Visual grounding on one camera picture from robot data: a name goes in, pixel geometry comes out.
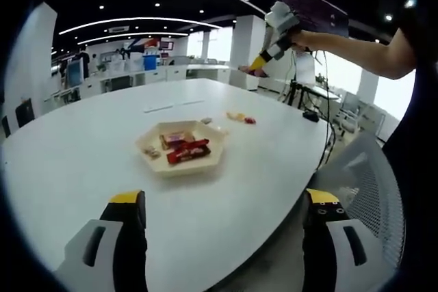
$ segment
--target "candy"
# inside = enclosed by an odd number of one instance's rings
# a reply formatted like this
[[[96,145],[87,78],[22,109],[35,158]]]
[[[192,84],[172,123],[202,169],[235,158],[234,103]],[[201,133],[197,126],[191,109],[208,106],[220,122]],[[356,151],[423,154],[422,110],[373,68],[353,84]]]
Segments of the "candy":
[[[247,117],[243,113],[232,114],[230,112],[227,112],[227,118],[234,121],[245,122],[247,124],[255,124],[254,118]]]
[[[255,119],[253,119],[253,118],[245,118],[245,123],[255,124]]]
[[[145,148],[144,153],[146,153],[148,156],[151,157],[152,160],[158,159],[162,154],[155,149],[155,147],[153,146],[148,146],[147,148]]]

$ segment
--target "blue trash bin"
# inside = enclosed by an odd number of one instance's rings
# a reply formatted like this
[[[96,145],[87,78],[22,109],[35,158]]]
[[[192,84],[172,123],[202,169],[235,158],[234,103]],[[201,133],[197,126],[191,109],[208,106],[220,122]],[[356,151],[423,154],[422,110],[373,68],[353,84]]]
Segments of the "blue trash bin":
[[[143,56],[144,70],[157,70],[157,56],[145,55]]]

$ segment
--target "robotic arm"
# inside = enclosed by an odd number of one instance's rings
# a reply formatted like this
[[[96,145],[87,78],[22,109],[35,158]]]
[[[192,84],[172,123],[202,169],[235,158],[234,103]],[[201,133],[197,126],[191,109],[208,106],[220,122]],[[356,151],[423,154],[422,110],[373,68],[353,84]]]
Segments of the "robotic arm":
[[[271,7],[271,12],[266,14],[265,21],[273,30],[279,33],[280,38],[257,56],[250,66],[250,70],[261,68],[272,58],[281,59],[285,51],[292,46],[291,35],[300,31],[298,17],[290,10],[288,5],[280,1],[277,1]]]

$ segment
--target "black chair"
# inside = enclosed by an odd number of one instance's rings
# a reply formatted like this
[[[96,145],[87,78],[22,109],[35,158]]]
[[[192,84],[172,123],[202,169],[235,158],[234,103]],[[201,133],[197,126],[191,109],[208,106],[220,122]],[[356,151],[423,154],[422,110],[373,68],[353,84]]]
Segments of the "black chair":
[[[130,76],[111,79],[111,91],[126,89],[132,87],[132,78]]]
[[[5,132],[6,137],[11,136],[11,129],[9,128],[9,122],[7,116],[1,119],[1,126],[3,127],[3,131]]]
[[[15,115],[20,128],[35,120],[34,108],[30,98],[15,109]]]

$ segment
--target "computer monitor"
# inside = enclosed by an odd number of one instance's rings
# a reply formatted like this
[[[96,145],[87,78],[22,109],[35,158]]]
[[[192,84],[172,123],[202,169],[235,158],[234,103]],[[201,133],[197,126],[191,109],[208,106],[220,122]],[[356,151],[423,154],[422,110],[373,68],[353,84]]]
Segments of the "computer monitor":
[[[83,82],[83,59],[76,59],[67,65],[67,84],[76,87]]]

